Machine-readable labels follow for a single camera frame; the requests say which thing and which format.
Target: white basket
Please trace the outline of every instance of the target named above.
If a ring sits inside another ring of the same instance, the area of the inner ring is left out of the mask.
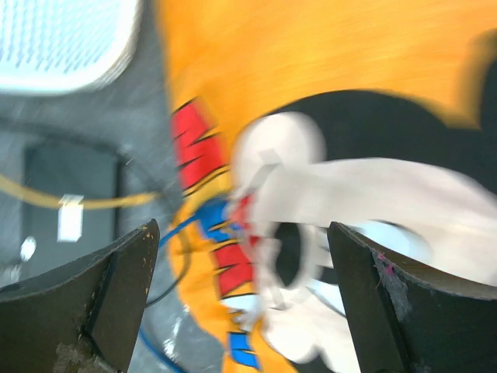
[[[0,92],[60,95],[124,71],[141,0],[0,0],[0,12]]]

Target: cartoon face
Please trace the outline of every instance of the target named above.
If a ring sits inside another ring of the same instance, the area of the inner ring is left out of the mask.
[[[354,95],[370,110],[355,113]],[[457,151],[483,149],[486,141],[374,92],[308,97],[249,126],[235,147],[235,196],[255,190],[247,220],[249,234],[260,237],[251,250],[268,343],[299,371],[313,364],[360,371],[325,238],[331,221],[440,270],[495,284],[495,165]]]

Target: yellow cable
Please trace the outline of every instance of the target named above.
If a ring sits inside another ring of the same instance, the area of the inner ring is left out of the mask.
[[[0,190],[8,195],[23,200],[28,204],[45,208],[60,208],[61,197],[19,185],[0,173]],[[116,207],[133,207],[148,204],[159,197],[159,193],[139,193],[127,197],[111,198],[105,200],[83,200],[81,204],[87,210],[102,210]]]

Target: gray floor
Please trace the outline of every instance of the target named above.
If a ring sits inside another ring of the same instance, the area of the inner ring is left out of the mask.
[[[163,84],[162,53],[155,32],[151,6],[144,12],[138,50],[130,67],[110,86],[93,93],[79,93],[57,98],[22,98],[0,96],[0,117],[10,120],[44,122],[55,127],[69,127],[98,135],[115,144],[129,147],[134,157],[150,167],[163,180],[180,203],[176,171],[168,126],[168,101]],[[23,149],[33,138],[0,132],[0,172],[14,180],[23,178]],[[128,193],[143,190],[138,180],[126,176]],[[21,203],[0,194],[0,263],[19,255]],[[134,207],[120,216],[120,233],[124,234],[150,218],[165,227],[171,218],[157,204]],[[151,296],[173,280],[165,254],[160,253]],[[155,342],[191,372],[221,371],[221,345],[201,330],[172,294],[146,311],[144,322],[153,332]],[[164,372],[140,341],[135,347],[130,373]]]

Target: fabric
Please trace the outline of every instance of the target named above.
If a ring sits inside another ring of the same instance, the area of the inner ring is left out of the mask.
[[[157,2],[179,297],[224,373],[359,366],[325,229],[496,280],[497,2]]]

